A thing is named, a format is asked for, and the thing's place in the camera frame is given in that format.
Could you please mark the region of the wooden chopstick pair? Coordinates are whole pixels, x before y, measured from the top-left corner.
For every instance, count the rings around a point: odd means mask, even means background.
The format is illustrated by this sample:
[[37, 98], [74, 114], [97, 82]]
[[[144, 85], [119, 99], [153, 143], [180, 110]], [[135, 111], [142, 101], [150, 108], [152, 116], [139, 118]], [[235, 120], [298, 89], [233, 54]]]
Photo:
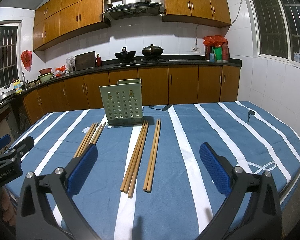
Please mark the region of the wooden chopstick pair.
[[148, 181], [149, 181], [149, 174], [150, 174], [151, 165], [152, 165], [153, 152], [154, 152], [154, 146], [155, 146], [155, 141], [156, 141], [158, 126], [159, 126], [159, 119], [157, 119], [157, 122], [155, 124], [155, 130], [154, 130], [154, 135], [153, 135], [152, 147], [151, 147], [151, 151], [150, 151], [150, 155], [149, 155], [149, 161], [148, 161], [148, 166], [147, 166], [145, 181], [144, 181], [143, 188], [142, 188], [143, 191], [145, 191], [145, 192], [147, 191], [147, 185], [148, 185]]
[[157, 125], [156, 137], [155, 137], [155, 145], [154, 145], [154, 150], [153, 150], [151, 170], [150, 170], [149, 180], [148, 180], [148, 185], [147, 185], [147, 192], [148, 193], [151, 193], [151, 190], [152, 190], [154, 169], [155, 169], [155, 161], [156, 161], [156, 158], [157, 158], [157, 150], [158, 150], [158, 144], [159, 144], [160, 128], [161, 128], [161, 120], [159, 119], [158, 120], [158, 125]]

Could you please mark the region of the yellow detergent bottle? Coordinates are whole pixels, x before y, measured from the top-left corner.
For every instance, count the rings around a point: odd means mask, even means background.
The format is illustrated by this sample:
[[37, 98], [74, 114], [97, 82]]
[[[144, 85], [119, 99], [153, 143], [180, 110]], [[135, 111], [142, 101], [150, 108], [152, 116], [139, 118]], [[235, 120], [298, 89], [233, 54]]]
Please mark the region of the yellow detergent bottle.
[[16, 94], [22, 92], [21, 81], [19, 79], [13, 81], [13, 86]]

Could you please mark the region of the wooden chopstick left group inner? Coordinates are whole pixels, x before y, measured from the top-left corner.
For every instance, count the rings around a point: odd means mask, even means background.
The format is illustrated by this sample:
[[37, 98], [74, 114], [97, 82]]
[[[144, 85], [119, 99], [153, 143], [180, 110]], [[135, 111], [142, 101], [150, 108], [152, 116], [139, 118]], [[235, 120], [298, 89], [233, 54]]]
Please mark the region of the wooden chopstick left group inner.
[[101, 135], [101, 133], [102, 133], [105, 125], [106, 125], [106, 122], [104, 122], [104, 123], [102, 123], [102, 124], [100, 124], [98, 126], [96, 132], [94, 133], [94, 135], [93, 135], [93, 137], [92, 137], [92, 139], [90, 141], [92, 144], [95, 145], [97, 143], [97, 141], [98, 141], [98, 139], [99, 139], [99, 137], [100, 137], [100, 135]]

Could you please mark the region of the stacked basins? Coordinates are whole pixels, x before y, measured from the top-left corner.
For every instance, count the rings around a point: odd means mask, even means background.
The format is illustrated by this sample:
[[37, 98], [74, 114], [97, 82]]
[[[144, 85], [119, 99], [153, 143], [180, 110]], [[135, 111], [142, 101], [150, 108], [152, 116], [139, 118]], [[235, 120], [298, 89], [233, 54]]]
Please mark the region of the stacked basins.
[[39, 71], [40, 75], [38, 76], [40, 82], [45, 82], [53, 78], [52, 68], [44, 68]]

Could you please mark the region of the red plastic bag hanging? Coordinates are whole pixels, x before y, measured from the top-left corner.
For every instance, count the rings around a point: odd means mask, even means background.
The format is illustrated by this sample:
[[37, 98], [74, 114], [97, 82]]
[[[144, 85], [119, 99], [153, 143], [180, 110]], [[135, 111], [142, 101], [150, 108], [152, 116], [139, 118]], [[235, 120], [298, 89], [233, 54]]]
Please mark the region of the red plastic bag hanging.
[[30, 50], [24, 50], [20, 56], [20, 59], [23, 63], [24, 68], [30, 72], [32, 67], [32, 51]]

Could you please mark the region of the wooden chopstick middle right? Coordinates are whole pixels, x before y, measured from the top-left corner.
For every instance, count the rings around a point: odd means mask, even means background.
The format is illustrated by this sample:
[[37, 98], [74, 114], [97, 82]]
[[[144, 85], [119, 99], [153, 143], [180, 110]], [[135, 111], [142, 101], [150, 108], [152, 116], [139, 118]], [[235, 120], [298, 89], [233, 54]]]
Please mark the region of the wooden chopstick middle right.
[[134, 170], [133, 170], [133, 175], [132, 175], [132, 179], [131, 179], [131, 182], [130, 182], [130, 187], [129, 187], [129, 191], [128, 191], [128, 197], [129, 198], [133, 198], [136, 179], [137, 179], [137, 176], [138, 176], [138, 170], [139, 170], [139, 166], [140, 166], [140, 162], [141, 162], [141, 158], [142, 158], [143, 146], [145, 144], [145, 137], [146, 137], [146, 134], [147, 134], [147, 129], [148, 129], [148, 121], [146, 121], [146, 126], [145, 126], [145, 129], [143, 130], [143, 137], [141, 139], [139, 152], [138, 152], [138, 155], [137, 155], [137, 158], [136, 158], [136, 162], [135, 162], [135, 166], [134, 166]]

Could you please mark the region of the wooden chopstick middle left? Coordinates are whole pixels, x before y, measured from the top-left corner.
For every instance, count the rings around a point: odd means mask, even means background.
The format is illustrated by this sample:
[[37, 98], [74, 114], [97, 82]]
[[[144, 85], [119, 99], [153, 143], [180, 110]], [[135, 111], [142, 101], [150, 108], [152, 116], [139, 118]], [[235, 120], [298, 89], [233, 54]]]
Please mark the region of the wooden chopstick middle left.
[[133, 170], [134, 170], [136, 158], [137, 158], [137, 155], [138, 155], [138, 152], [139, 152], [140, 143], [141, 143], [141, 139], [143, 137], [143, 130], [145, 129], [145, 126], [146, 126], [146, 121], [144, 121], [142, 126], [141, 126], [141, 130], [140, 130], [139, 136], [137, 138], [136, 145], [134, 147], [132, 157], [130, 159], [128, 168], [126, 170], [126, 174], [123, 178], [123, 181], [122, 181], [122, 184], [121, 184], [121, 187], [120, 187], [120, 191], [122, 191], [124, 193], [127, 193], [128, 190], [129, 190], [129, 187], [130, 187], [130, 182], [131, 182], [131, 179], [132, 179]]

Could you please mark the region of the wooden chopstick middle centre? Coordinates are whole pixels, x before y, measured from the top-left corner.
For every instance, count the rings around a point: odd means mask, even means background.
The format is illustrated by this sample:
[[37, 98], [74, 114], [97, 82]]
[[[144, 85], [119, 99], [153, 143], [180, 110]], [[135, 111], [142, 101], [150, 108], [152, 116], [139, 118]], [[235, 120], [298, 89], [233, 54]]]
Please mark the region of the wooden chopstick middle centre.
[[132, 183], [132, 179], [134, 176], [134, 171], [136, 168], [136, 164], [137, 164], [137, 159], [140, 153], [140, 148], [141, 148], [141, 144], [142, 144], [142, 140], [144, 137], [144, 134], [146, 132], [146, 128], [147, 128], [147, 121], [144, 121], [142, 124], [142, 128], [140, 131], [140, 134], [138, 136], [137, 142], [136, 142], [136, 146], [134, 148], [131, 160], [129, 162], [128, 168], [127, 168], [127, 172], [125, 174], [124, 180], [123, 180], [123, 192], [124, 193], [128, 193], [129, 189], [130, 189], [130, 185]]

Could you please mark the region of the blue white striped tablecloth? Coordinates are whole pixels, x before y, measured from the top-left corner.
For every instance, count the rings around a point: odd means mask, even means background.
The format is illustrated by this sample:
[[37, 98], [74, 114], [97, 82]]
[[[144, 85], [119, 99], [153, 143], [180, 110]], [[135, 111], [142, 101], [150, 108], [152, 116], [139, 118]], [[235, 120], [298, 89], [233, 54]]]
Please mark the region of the blue white striped tablecloth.
[[[207, 142], [245, 171], [269, 171], [279, 192], [300, 174], [300, 137], [248, 101], [144, 107], [149, 121], [133, 198], [120, 191], [141, 127], [106, 126], [98, 159], [74, 202], [102, 239], [195, 239], [224, 201], [204, 167]], [[151, 193], [143, 191], [161, 120]]]

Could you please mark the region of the left barred window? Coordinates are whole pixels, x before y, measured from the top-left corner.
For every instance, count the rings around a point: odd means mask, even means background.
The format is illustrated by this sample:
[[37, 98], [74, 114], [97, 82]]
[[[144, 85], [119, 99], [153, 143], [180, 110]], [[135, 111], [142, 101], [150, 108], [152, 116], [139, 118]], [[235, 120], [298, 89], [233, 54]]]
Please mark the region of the left barred window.
[[0, 89], [19, 79], [17, 34], [17, 25], [0, 25]]

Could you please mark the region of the barred window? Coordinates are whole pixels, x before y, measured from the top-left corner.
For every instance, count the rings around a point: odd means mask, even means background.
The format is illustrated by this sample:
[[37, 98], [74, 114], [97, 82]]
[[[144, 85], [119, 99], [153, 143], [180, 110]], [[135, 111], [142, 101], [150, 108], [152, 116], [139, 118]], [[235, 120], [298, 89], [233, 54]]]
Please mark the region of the barred window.
[[19, 79], [17, 34], [17, 25], [0, 25], [0, 89]]
[[300, 63], [300, 0], [250, 0], [257, 53]]

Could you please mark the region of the dark cutting board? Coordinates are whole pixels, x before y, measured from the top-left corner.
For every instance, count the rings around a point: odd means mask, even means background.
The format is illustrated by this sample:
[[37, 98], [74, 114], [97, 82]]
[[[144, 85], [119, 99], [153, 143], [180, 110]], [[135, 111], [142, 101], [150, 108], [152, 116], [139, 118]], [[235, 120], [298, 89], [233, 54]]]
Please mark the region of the dark cutting board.
[[75, 56], [75, 71], [94, 68], [96, 65], [96, 54], [94, 51]]

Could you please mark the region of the green perforated utensil holder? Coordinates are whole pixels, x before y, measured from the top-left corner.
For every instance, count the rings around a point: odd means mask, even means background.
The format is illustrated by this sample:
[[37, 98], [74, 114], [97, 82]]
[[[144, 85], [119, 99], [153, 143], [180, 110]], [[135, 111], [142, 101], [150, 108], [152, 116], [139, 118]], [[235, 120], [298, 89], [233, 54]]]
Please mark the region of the green perforated utensil holder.
[[143, 123], [141, 79], [119, 80], [99, 89], [110, 126]]

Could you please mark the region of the red bottle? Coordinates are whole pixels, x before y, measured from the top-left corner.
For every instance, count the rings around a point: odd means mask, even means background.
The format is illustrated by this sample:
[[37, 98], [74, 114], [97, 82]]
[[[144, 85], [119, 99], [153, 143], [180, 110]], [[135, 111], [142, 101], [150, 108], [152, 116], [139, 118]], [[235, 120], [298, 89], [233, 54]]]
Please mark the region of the red bottle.
[[102, 59], [99, 54], [97, 54], [97, 57], [96, 57], [96, 66], [97, 67], [102, 66]]

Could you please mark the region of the black wok left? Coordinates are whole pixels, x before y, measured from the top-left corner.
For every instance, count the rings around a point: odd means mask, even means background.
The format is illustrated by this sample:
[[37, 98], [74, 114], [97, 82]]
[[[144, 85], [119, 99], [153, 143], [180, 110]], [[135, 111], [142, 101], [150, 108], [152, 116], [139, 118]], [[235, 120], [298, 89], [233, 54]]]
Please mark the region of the black wok left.
[[115, 53], [119, 63], [130, 63], [133, 61], [136, 51], [128, 51], [127, 47], [122, 47], [121, 52]]

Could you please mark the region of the wooden upper cabinets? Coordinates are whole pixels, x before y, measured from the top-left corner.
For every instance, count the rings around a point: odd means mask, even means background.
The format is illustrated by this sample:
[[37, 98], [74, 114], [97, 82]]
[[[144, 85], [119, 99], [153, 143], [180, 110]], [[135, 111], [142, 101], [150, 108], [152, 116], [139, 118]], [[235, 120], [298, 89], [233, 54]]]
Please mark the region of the wooden upper cabinets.
[[112, 20], [151, 15], [219, 28], [231, 25], [227, 0], [48, 0], [35, 10], [33, 49], [109, 27]]

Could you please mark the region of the black wok with lid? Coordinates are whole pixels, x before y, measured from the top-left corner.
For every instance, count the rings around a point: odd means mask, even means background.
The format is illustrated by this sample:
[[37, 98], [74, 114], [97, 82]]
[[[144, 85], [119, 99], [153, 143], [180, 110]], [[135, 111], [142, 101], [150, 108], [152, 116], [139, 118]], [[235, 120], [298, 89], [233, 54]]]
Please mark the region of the black wok with lid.
[[141, 52], [147, 61], [156, 61], [160, 59], [164, 50], [160, 46], [151, 44], [150, 46], [143, 48]]

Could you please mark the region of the red bag with containers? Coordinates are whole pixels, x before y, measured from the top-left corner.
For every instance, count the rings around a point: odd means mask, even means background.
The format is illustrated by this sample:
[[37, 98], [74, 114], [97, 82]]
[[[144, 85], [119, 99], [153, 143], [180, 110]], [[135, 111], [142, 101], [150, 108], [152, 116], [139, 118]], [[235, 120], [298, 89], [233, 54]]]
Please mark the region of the red bag with containers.
[[229, 62], [228, 41], [222, 35], [205, 36], [203, 38], [206, 59], [210, 62]]

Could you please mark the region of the steel range hood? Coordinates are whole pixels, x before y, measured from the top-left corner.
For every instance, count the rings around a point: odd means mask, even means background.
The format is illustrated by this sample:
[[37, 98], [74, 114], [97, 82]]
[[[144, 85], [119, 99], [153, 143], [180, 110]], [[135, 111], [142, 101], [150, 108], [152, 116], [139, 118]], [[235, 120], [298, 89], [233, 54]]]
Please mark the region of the steel range hood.
[[104, 18], [120, 20], [165, 13], [164, 0], [104, 0]]

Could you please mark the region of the right barred window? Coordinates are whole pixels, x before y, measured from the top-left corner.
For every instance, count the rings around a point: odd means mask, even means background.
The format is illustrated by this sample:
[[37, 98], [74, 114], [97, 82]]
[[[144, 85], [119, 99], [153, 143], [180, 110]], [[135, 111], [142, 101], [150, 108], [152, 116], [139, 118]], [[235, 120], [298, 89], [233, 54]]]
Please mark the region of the right barred window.
[[300, 0], [250, 0], [257, 53], [300, 63]]

